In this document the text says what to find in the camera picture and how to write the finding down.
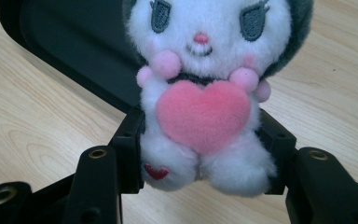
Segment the kuromi plush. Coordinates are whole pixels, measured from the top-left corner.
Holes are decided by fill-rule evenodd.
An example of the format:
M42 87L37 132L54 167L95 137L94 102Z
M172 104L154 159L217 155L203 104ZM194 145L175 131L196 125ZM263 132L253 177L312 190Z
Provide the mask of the kuromi plush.
M139 58L143 179L176 190L198 179L256 196L277 174L255 135L266 77L310 29L311 0L124 0Z

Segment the wood grain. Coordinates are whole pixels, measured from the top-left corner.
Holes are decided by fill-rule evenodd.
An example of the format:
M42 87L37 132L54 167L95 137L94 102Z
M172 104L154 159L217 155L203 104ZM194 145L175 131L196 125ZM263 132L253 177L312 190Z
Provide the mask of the wood grain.
M297 56L270 79L262 106L358 181L358 1L318 0ZM124 115L12 41L0 25L0 183L33 190L75 171L81 152L105 145ZM243 199L198 182L166 193L124 195L125 223L289 223L284 196Z

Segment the metal ring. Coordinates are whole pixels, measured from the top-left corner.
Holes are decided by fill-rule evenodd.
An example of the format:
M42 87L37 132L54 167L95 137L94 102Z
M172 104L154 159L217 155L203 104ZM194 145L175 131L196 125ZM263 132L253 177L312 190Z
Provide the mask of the metal ring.
M313 159L316 159L319 161L327 161L328 160L328 156L325 153L323 153L322 151L312 150L309 152L309 154Z
M7 203L17 194L17 189L11 186L6 186L0 189L0 204Z
M101 157L106 156L107 151L105 149L95 149L90 154L89 157L92 159L100 159Z

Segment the pink nose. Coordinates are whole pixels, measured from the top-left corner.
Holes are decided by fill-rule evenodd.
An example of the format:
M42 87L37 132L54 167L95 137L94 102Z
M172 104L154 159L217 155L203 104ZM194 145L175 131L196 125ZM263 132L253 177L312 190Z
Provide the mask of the pink nose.
M205 33L199 32L196 35L194 35L193 40L194 42L203 45L209 42L209 36L207 36Z

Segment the heart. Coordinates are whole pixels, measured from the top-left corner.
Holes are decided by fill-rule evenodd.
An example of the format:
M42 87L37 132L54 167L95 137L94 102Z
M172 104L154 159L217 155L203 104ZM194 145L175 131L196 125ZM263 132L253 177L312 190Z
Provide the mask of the heart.
M155 180L163 179L170 171L166 167L160 167L158 170L153 169L152 165L146 163L144 165L145 170L147 173L152 176Z
M204 89L190 81L178 81L157 104L163 132L200 154L227 145L243 130L249 115L248 95L229 81L215 81Z

